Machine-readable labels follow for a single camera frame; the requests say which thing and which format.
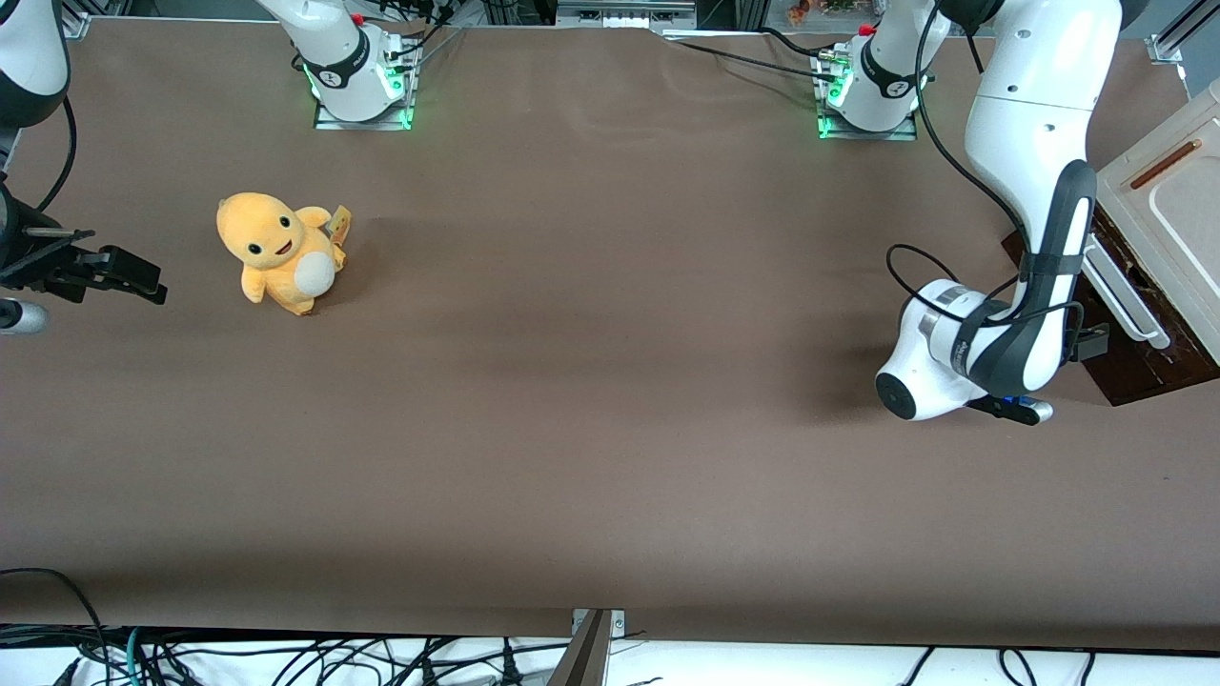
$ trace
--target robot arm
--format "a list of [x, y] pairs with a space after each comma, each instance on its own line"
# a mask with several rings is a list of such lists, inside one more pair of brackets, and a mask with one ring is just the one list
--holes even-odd
[[[924, 286], [906, 303], [898, 344], [876, 385], [882, 403], [908, 420], [938, 416], [987, 395], [1021, 398], [1049, 382], [1061, 365], [1066, 306], [1097, 187], [1085, 162], [1085, 135], [1121, 21], [1119, 0], [944, 5], [956, 12], [970, 5], [978, 23], [994, 17], [996, 52], [966, 125], [966, 154], [981, 181], [1021, 220], [1026, 255], [1013, 304], [949, 280]], [[897, 65], [905, 59], [910, 66], [905, 73], [888, 67], [880, 82], [869, 68], [854, 70], [856, 83], [841, 112], [856, 126], [893, 127], [902, 121], [915, 89], [893, 84], [913, 85], [920, 78], [911, 73], [919, 35], [928, 37], [925, 52], [939, 42], [933, 37], [943, 35], [944, 20], [935, 16], [942, 1], [902, 0], [894, 2], [898, 7], [900, 21], [891, 22], [887, 13], [871, 43], [897, 45], [903, 54], [872, 48], [872, 61]], [[915, 38], [911, 17], [924, 17]], [[886, 38], [889, 31], [903, 37]], [[870, 42], [854, 43], [852, 54], [863, 55], [860, 63], [867, 65]], [[858, 115], [870, 101], [881, 103], [872, 111], [887, 112], [884, 121]]]
[[[68, 73], [59, 0], [0, 0], [0, 127], [34, 126], [50, 116], [66, 101]], [[74, 132], [71, 110], [68, 122]], [[63, 175], [70, 167], [71, 154]], [[13, 198], [4, 181], [0, 173], [0, 287], [73, 303], [90, 288], [165, 301], [160, 267], [115, 245], [96, 253], [81, 248], [77, 243], [94, 232], [65, 229], [43, 214], [54, 192], [32, 208]], [[0, 299], [0, 334], [38, 333], [46, 320], [40, 305]]]
[[288, 32], [314, 94], [336, 117], [362, 122], [403, 98], [387, 73], [409, 68], [400, 35], [356, 22], [342, 0], [256, 0]]
[[59, 0], [0, 0], [0, 128], [45, 120], [68, 90]]

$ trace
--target orange plush toy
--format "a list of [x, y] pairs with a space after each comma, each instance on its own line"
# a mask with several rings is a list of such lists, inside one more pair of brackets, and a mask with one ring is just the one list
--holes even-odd
[[343, 240], [351, 212], [339, 205], [334, 216], [322, 208], [295, 212], [262, 193], [238, 193], [216, 211], [216, 228], [229, 253], [242, 260], [242, 292], [251, 303], [264, 293], [294, 315], [314, 310], [348, 256]]

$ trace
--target table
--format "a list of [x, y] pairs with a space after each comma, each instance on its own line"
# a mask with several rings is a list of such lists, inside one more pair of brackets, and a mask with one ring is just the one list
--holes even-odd
[[[1037, 428], [874, 397], [887, 245], [1011, 273], [927, 140], [820, 140], [800, 78], [628, 29], [470, 31], [415, 131], [315, 132], [290, 56], [262, 23], [72, 45], [51, 214], [170, 299], [48, 301], [50, 331], [0, 343], [4, 565], [68, 572], [115, 624], [555, 635], [623, 607], [656, 638], [1220, 646], [1220, 386], [1111, 408], [1072, 366]], [[956, 42], [936, 70], [961, 154], [978, 77]], [[1183, 101], [1122, 44], [1093, 162]], [[27, 132], [17, 197], [62, 126]], [[242, 297], [214, 226], [242, 190], [351, 209], [315, 316]], [[33, 581], [0, 608], [82, 620]]]

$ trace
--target drawer handle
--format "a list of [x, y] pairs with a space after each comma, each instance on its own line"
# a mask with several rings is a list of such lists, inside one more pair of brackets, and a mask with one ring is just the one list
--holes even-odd
[[1165, 170], [1168, 170], [1169, 167], [1176, 165], [1177, 162], [1181, 162], [1182, 157], [1190, 155], [1191, 153], [1198, 150], [1202, 146], [1203, 146], [1203, 142], [1199, 140], [1198, 138], [1196, 138], [1194, 140], [1191, 140], [1190, 143], [1183, 144], [1177, 150], [1174, 150], [1172, 153], [1170, 153], [1168, 157], [1165, 157], [1164, 160], [1161, 160], [1161, 161], [1157, 162], [1155, 165], [1153, 165], [1150, 170], [1148, 170], [1148, 171], [1143, 172], [1142, 175], [1137, 176], [1136, 179], [1131, 182], [1131, 190], [1139, 190], [1144, 186], [1148, 186], [1149, 181], [1152, 181], [1152, 179], [1157, 178], [1158, 176], [1165, 173]]

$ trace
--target plush toy tail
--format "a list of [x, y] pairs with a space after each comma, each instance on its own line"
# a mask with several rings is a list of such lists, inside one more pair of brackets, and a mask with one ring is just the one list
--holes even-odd
[[296, 210], [296, 216], [301, 223], [312, 228], [322, 228], [331, 221], [331, 212], [322, 208], [301, 208]]
[[331, 237], [331, 243], [343, 245], [343, 242], [348, 239], [349, 228], [351, 228], [351, 212], [343, 205], [339, 205], [339, 209], [334, 211], [334, 216], [331, 217], [331, 223], [322, 231], [326, 231], [327, 236]]

